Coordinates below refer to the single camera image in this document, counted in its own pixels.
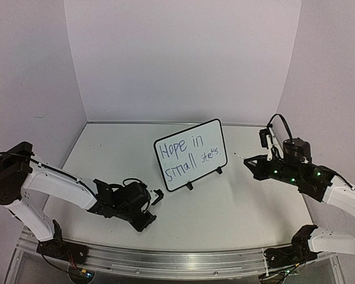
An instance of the cable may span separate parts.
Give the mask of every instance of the cable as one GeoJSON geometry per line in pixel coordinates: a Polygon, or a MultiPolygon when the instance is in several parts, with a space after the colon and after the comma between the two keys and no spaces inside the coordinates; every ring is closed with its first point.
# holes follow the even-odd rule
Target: cable
{"type": "Polygon", "coordinates": [[[342,177],[339,173],[335,172],[335,175],[338,176],[341,180],[344,181],[344,183],[349,186],[350,188],[353,188],[353,186],[351,185],[351,183],[349,183],[344,177],[342,177]]]}
{"type": "Polygon", "coordinates": [[[284,124],[284,127],[285,127],[285,130],[286,130],[286,132],[288,133],[288,136],[289,136],[289,142],[290,142],[291,144],[293,144],[293,137],[292,137],[291,130],[289,129],[288,123],[286,122],[286,120],[285,120],[285,118],[284,118],[283,115],[281,115],[281,114],[274,114],[274,115],[271,117],[270,121],[268,122],[267,127],[271,127],[271,126],[272,126],[272,125],[271,125],[271,122],[273,121],[273,119],[274,119],[276,116],[279,116],[280,119],[282,120],[282,122],[283,122],[283,124],[284,124]]]}
{"type": "Polygon", "coordinates": [[[136,179],[135,177],[128,177],[127,179],[124,179],[123,181],[122,181],[122,184],[124,185],[124,186],[127,186],[127,184],[125,183],[125,182],[128,182],[129,180],[135,180],[136,182],[139,182],[139,183],[143,183],[143,181],[142,180],[140,180],[140,179],[136,179]]]}
{"type": "Polygon", "coordinates": [[[279,149],[277,149],[276,146],[272,146],[271,152],[272,152],[272,155],[274,158],[276,158],[278,160],[282,160],[282,156],[280,156],[279,149]]]}
{"type": "Polygon", "coordinates": [[[62,268],[56,266],[55,264],[49,262],[49,261],[45,258],[45,256],[43,255],[42,248],[41,248],[41,243],[40,243],[40,242],[38,242],[38,243],[39,243],[39,246],[38,246],[38,247],[40,248],[41,257],[45,260],[45,262],[47,262],[49,265],[53,266],[54,268],[56,268],[56,269],[58,269],[58,270],[60,270],[60,271],[62,271],[62,272],[65,272],[65,273],[67,273],[67,274],[69,274],[68,271],[66,271],[66,270],[64,270],[64,269],[62,269],[62,268]]]}
{"type": "Polygon", "coordinates": [[[291,266],[288,266],[288,267],[284,267],[283,269],[274,271],[273,274],[272,274],[272,275],[270,274],[268,277],[267,277],[267,274],[264,274],[264,277],[262,277],[262,278],[260,279],[260,281],[268,280],[268,279],[270,279],[270,278],[273,278],[273,277],[279,275],[280,273],[282,273],[282,272],[284,272],[284,271],[287,271],[288,269],[290,270],[290,269],[294,268],[295,266],[296,266],[296,265],[291,265],[291,266]]]}
{"type": "Polygon", "coordinates": [[[289,275],[291,275],[291,273],[292,273],[293,271],[295,271],[295,270],[296,270],[300,265],[302,265],[302,264],[303,264],[303,263],[298,263],[298,264],[296,264],[296,267],[293,268],[293,269],[291,269],[283,278],[280,279],[280,281],[278,281],[277,284],[283,283],[284,280],[285,280],[289,275]]]}
{"type": "MultiPolygon", "coordinates": [[[[67,273],[68,275],[70,275],[70,273],[69,273],[67,270],[64,270],[64,269],[62,269],[62,268],[56,266],[55,264],[49,262],[49,261],[45,258],[45,255],[44,255],[43,252],[42,252],[41,243],[40,243],[40,242],[38,242],[38,243],[39,243],[39,246],[38,246],[38,247],[40,248],[41,257],[44,259],[44,261],[47,262],[49,265],[53,266],[54,268],[56,268],[56,269],[58,269],[58,270],[60,270],[60,271],[62,271],[62,272],[64,272],[64,273],[67,273]]],[[[70,253],[67,253],[67,255],[69,256],[69,260],[70,260],[70,262],[71,262],[73,268],[78,269],[78,267],[77,267],[77,266],[75,265],[75,263],[73,262],[72,255],[71,255],[70,253]]],[[[80,278],[84,278],[84,279],[89,278],[89,277],[86,277],[86,276],[76,275],[76,274],[74,274],[74,276],[77,276],[77,277],[80,277],[80,278]]]]}

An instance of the black frame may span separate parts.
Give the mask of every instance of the black frame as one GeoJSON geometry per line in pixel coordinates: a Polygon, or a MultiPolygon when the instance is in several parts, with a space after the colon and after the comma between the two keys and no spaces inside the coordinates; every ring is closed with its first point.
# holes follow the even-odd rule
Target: black frame
{"type": "Polygon", "coordinates": [[[185,129],[185,130],[182,130],[182,131],[173,133],[173,134],[171,134],[171,135],[168,135],[168,136],[165,136],[165,137],[163,137],[163,138],[160,138],[160,139],[158,139],[158,140],[156,140],[156,141],[154,142],[154,151],[155,151],[155,154],[156,154],[156,157],[157,157],[157,160],[158,160],[158,164],[159,164],[160,172],[161,172],[162,177],[163,177],[164,185],[166,186],[166,190],[167,190],[168,192],[174,192],[174,191],[176,191],[176,190],[178,190],[178,189],[180,189],[180,188],[183,188],[184,186],[187,186],[187,184],[189,184],[189,183],[195,182],[196,180],[201,179],[202,177],[207,176],[207,175],[210,174],[210,173],[216,172],[216,171],[218,170],[218,168],[214,169],[213,171],[211,171],[211,172],[209,172],[209,173],[206,173],[206,174],[204,174],[204,175],[198,177],[197,179],[190,180],[190,181],[188,181],[185,185],[182,185],[182,186],[180,186],[180,187],[178,187],[178,188],[175,188],[174,190],[171,191],[171,190],[168,188],[168,185],[167,185],[167,182],[166,182],[166,178],[164,177],[164,174],[163,174],[163,168],[162,168],[162,164],[160,163],[160,160],[159,160],[159,155],[158,155],[158,152],[157,152],[157,149],[156,149],[156,143],[158,143],[160,140],[164,140],[164,139],[166,139],[166,138],[169,138],[169,137],[178,135],[178,134],[183,133],[183,132],[185,132],[185,131],[192,130],[192,129],[196,128],[196,127],[203,126],[203,125],[205,125],[205,124],[208,124],[208,123],[213,122],[213,121],[216,121],[216,120],[220,123],[220,129],[221,129],[221,135],[222,135],[222,142],[223,142],[223,144],[224,144],[224,150],[225,150],[226,162],[225,162],[225,164],[224,164],[223,166],[219,166],[219,168],[222,168],[222,167],[224,167],[224,166],[227,165],[228,159],[227,159],[226,145],[225,145],[225,139],[224,139],[224,132],[223,132],[223,130],[222,130],[222,123],[221,123],[221,121],[220,121],[218,118],[214,118],[213,120],[209,120],[209,121],[207,121],[207,122],[205,122],[205,123],[198,124],[198,125],[193,126],[193,127],[191,127],[191,128],[188,128],[188,129],[185,129]]]}

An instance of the whiteboard stand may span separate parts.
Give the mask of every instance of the whiteboard stand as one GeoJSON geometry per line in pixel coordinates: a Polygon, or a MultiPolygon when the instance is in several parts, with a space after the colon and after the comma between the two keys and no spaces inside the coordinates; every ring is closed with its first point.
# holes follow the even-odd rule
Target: whiteboard stand
{"type": "MultiPolygon", "coordinates": [[[[222,174],[222,168],[218,167],[217,170],[215,170],[219,175],[222,174]]],[[[192,182],[188,182],[186,184],[186,187],[191,191],[193,189],[193,184],[192,182]]]]}

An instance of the small whiteboard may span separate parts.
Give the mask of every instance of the small whiteboard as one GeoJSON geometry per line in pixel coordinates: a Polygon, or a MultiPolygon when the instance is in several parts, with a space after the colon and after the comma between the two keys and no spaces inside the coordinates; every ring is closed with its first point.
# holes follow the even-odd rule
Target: small whiteboard
{"type": "Polygon", "coordinates": [[[218,119],[158,139],[154,149],[168,191],[175,191],[227,164],[218,119]]]}

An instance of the white robotic arm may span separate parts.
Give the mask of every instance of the white robotic arm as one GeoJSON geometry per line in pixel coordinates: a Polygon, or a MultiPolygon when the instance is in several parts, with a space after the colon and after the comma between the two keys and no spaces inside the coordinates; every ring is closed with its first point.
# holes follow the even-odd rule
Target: white robotic arm
{"type": "Polygon", "coordinates": [[[127,179],[128,184],[119,185],[77,177],[41,162],[33,155],[32,147],[22,142],[0,155],[0,205],[33,232],[44,255],[63,259],[66,251],[79,250],[75,262],[83,263],[86,247],[63,241],[59,224],[32,200],[34,191],[69,201],[105,218],[126,220],[139,232],[156,219],[149,207],[163,198],[160,189],[149,191],[138,179],[127,179]]]}
{"type": "MultiPolygon", "coordinates": [[[[337,172],[312,164],[309,143],[300,138],[292,138],[288,124],[279,116],[289,134],[289,139],[283,142],[283,157],[273,144],[271,119],[267,128],[259,133],[262,147],[267,148],[269,154],[244,160],[254,178],[271,178],[297,186],[300,193],[318,202],[336,206],[355,217],[355,186],[337,172]]],[[[268,266],[275,269],[316,259],[317,254],[322,251],[355,254],[355,234],[306,225],[295,234],[291,246],[267,249],[264,256],[268,266]]]]}

